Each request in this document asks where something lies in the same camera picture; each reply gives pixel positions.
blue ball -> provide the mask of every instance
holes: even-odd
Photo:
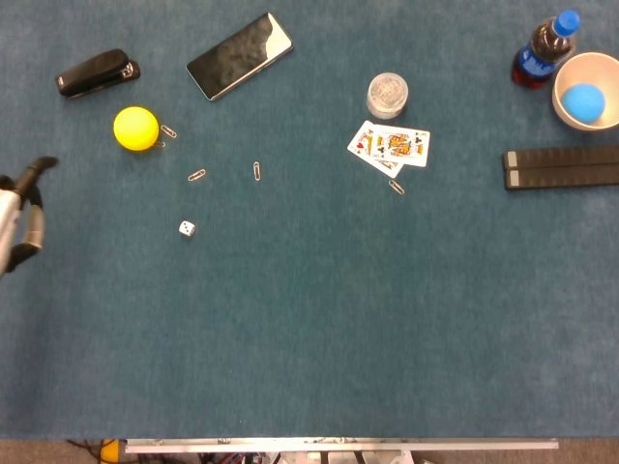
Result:
[[[602,113],[606,101],[604,94],[593,84],[576,84],[565,91],[561,97],[565,110],[583,124],[593,124]]]

yellow ball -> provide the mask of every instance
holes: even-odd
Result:
[[[141,152],[157,141],[159,123],[148,109],[129,106],[114,119],[114,135],[123,147]]]

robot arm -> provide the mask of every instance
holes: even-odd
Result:
[[[0,177],[0,276],[12,272],[43,247],[43,200],[36,182],[46,169],[57,162],[56,158],[50,157],[37,159],[28,166],[16,184],[6,176]],[[17,221],[26,200],[31,205],[26,235],[21,244],[12,246]]]

container lid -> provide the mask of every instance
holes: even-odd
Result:
[[[561,12],[552,24],[554,32],[561,37],[568,37],[580,28],[580,15],[574,10]]]
[[[401,76],[384,72],[375,77],[368,88],[368,110],[379,119],[398,116],[408,100],[408,86]]]

paper clip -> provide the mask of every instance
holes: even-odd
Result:
[[[402,186],[398,184],[396,181],[394,181],[393,179],[389,181],[389,187],[391,187],[393,190],[395,190],[400,195],[404,195],[404,188],[402,188]]]
[[[193,174],[190,174],[187,180],[190,182],[195,182],[198,179],[202,179],[204,176],[206,176],[206,169],[200,169],[199,171],[195,171]]]
[[[162,125],[162,131],[165,135],[170,136],[172,138],[176,138],[176,132],[174,130],[172,130],[171,128],[169,128],[168,126],[166,126],[165,124]]]
[[[253,178],[256,182],[260,182],[260,163],[258,161],[253,164]]]

